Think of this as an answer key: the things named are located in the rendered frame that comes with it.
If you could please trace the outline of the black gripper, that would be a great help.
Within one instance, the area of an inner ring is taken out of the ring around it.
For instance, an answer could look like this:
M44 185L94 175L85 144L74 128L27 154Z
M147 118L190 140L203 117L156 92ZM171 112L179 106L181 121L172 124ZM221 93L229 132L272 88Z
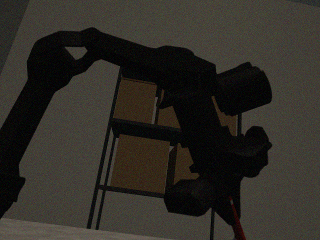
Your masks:
M188 148L193 164L191 173L200 175L197 179L181 179L164 194L168 213L200 217L212 208L229 225L235 226L236 220L229 196L232 198L238 218L241 218L241 181L242 174L226 170L218 165L219 171L210 161L211 147L221 145L225 135L230 132L228 125L221 122L207 129L183 134L182 148Z

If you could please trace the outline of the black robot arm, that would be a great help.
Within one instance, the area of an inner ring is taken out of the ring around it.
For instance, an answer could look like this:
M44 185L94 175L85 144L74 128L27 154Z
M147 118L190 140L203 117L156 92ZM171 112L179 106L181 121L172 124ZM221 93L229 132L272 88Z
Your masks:
M85 47L87 52L75 60L65 47ZM0 128L0 220L17 202L25 184L19 164L53 94L101 59L144 75L163 89L159 108L173 106L183 134L220 122L212 96L219 110L231 117L272 101L266 73L249 61L217 74L214 63L187 48L147 47L95 27L43 37L33 45L27 59L27 82ZM222 144L209 146L216 174L222 173L218 165L223 165L228 171L255 178L267 166L272 144L262 126L252 126L245 136L229 132Z

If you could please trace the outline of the dark red peg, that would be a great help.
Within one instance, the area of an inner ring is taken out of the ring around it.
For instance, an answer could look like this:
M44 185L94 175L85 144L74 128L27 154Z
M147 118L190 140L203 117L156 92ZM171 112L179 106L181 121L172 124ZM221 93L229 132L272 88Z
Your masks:
M229 196L229 199L230 199L230 203L232 206L232 210L233 210L234 217L235 217L235 223L236 223L235 225L232 225L232 228L233 228L233 231L235 234L235 238L236 238L236 240L246 240L242 226L241 226L240 219L239 219L238 214L236 212L236 209L235 209L235 206L234 206L234 203L233 203L231 196Z

